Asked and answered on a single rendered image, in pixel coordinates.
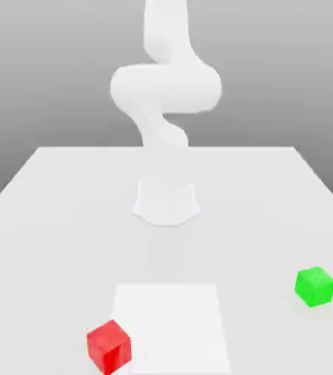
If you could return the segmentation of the small red cube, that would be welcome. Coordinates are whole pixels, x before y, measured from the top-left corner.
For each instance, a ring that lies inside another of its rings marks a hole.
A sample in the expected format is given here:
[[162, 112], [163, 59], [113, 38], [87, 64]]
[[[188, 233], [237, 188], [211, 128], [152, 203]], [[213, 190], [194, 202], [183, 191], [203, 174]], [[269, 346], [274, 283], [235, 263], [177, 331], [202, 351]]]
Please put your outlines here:
[[88, 354], [103, 375], [111, 375], [132, 359], [131, 339], [111, 319], [86, 335]]

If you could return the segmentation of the small green cube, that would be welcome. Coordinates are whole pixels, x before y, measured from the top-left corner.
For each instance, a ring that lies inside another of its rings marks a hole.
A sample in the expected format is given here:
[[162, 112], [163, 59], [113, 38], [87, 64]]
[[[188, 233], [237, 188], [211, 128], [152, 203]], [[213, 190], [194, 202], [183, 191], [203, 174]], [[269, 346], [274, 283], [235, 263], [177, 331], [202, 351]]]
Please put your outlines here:
[[295, 293], [308, 307], [324, 305], [333, 298], [333, 278], [321, 267], [297, 272]]

